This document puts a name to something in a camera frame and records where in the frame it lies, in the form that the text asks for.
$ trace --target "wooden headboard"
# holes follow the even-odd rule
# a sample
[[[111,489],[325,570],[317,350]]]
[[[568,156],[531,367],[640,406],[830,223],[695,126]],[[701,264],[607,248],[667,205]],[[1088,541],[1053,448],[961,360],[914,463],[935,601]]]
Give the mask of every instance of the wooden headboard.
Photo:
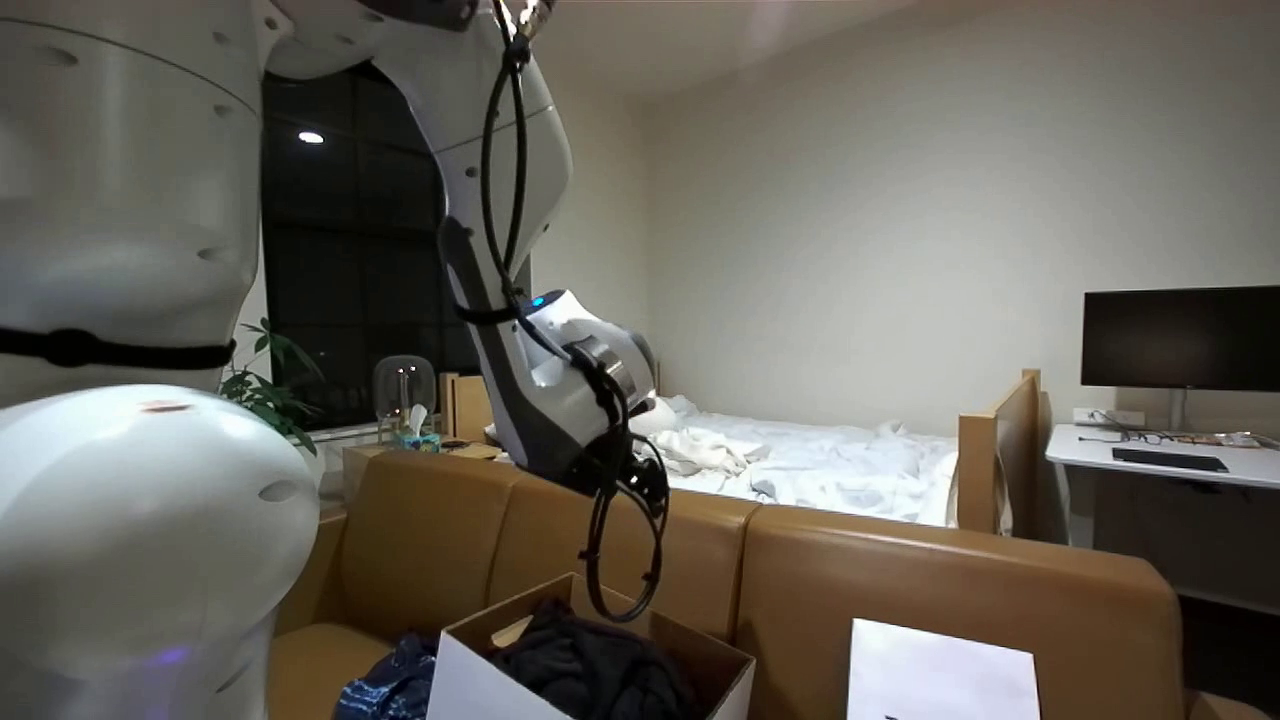
[[[988,418],[961,418],[957,529],[1016,533],[1030,518],[1040,463],[1040,371],[1023,367]]]

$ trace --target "window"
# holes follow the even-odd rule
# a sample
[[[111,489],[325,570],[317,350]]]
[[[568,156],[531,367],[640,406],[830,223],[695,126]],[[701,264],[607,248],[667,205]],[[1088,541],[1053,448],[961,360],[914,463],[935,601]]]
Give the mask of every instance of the window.
[[[371,365],[390,354],[426,358],[435,371],[478,371],[450,313],[441,214],[433,151],[371,64],[263,79],[267,313],[325,367],[325,380],[299,383],[307,427],[366,426]]]

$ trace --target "brown sofa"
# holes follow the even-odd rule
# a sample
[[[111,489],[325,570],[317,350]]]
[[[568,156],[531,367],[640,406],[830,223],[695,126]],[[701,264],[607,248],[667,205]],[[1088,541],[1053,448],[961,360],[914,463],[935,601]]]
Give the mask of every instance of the brown sofa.
[[[573,572],[585,529],[588,500],[507,463],[366,460],[278,604],[273,720],[329,720],[396,637]],[[752,716],[836,716],[851,615],[1030,650],[1046,720],[1257,716],[1182,693],[1179,609],[1143,559],[685,492],[665,556],[655,609],[760,661]],[[647,533],[621,505],[604,580],[630,592],[644,570]]]

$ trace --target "desk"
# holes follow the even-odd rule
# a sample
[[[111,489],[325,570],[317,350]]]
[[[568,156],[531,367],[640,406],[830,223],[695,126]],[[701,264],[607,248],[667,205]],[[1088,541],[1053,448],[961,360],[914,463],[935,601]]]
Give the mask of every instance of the desk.
[[[1217,457],[1226,474],[1127,463],[1113,448]],[[1090,500],[1090,549],[1151,559],[1182,598],[1280,613],[1280,452],[1055,426],[1042,448]]]
[[[1218,463],[1226,463],[1226,474],[1127,463],[1127,460],[1114,460],[1113,448],[1217,457]],[[1046,463],[1059,463],[1059,467],[1100,467],[1100,474],[1127,474],[1127,477],[1280,492],[1280,452],[1272,448],[1217,448],[1217,446],[1158,441],[1148,431],[1105,431],[1105,427],[1055,426],[1042,457]]]

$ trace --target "white bedsheet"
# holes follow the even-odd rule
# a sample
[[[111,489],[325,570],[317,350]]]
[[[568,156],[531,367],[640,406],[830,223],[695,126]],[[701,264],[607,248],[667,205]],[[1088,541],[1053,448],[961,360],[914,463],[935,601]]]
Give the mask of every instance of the white bedsheet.
[[[760,505],[830,509],[902,526],[953,526],[957,441],[901,426],[789,426],[701,414],[665,395],[630,420],[667,460],[672,489]]]

